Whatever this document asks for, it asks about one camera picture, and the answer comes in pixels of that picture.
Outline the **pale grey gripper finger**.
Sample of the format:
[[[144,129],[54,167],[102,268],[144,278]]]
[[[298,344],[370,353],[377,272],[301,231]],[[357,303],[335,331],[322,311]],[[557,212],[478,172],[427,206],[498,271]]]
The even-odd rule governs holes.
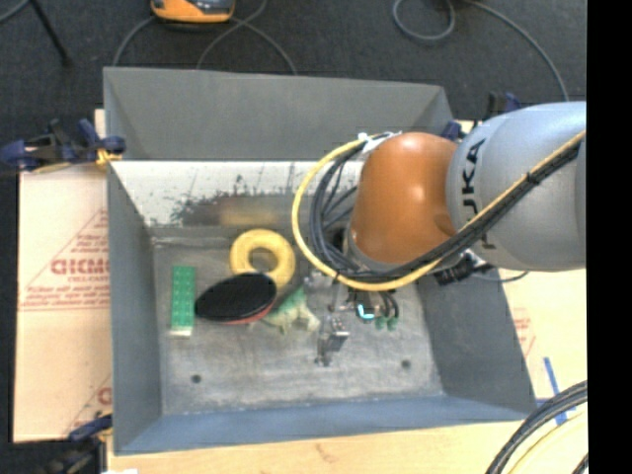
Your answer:
[[[329,355],[329,338],[331,333],[330,328],[331,315],[326,313],[321,321],[318,337],[317,337],[317,355],[315,362],[322,366],[329,366],[331,358]]]
[[[346,329],[339,317],[333,317],[330,321],[330,326],[330,350],[332,352],[339,352],[345,341],[349,338],[350,332]]]

